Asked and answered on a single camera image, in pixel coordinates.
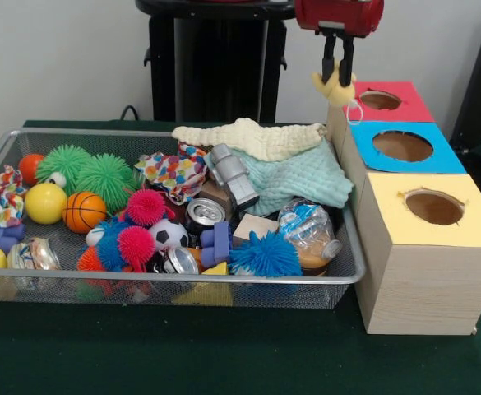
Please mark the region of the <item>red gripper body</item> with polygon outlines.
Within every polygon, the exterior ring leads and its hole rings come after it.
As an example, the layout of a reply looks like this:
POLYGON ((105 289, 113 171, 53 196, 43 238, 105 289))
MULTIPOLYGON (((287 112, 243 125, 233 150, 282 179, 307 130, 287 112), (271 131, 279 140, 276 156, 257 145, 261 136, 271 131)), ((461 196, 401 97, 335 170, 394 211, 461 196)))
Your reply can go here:
POLYGON ((355 37, 374 32, 382 18, 383 0, 297 0, 295 16, 305 30, 340 30, 355 37))

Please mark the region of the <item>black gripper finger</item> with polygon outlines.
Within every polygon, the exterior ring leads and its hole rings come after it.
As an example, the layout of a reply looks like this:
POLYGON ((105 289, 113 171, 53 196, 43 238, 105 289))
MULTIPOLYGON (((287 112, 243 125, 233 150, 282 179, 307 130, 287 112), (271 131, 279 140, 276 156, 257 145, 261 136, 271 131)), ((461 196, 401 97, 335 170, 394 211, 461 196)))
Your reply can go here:
POLYGON ((343 87, 352 83, 352 68, 354 58, 354 37, 345 36, 342 38, 344 57, 339 64, 339 81, 343 87))
POLYGON ((322 75, 321 80, 323 83, 327 83, 331 74, 335 68, 334 49, 336 42, 336 35, 333 33, 325 34, 326 41, 324 44, 323 56, 322 56, 322 75))

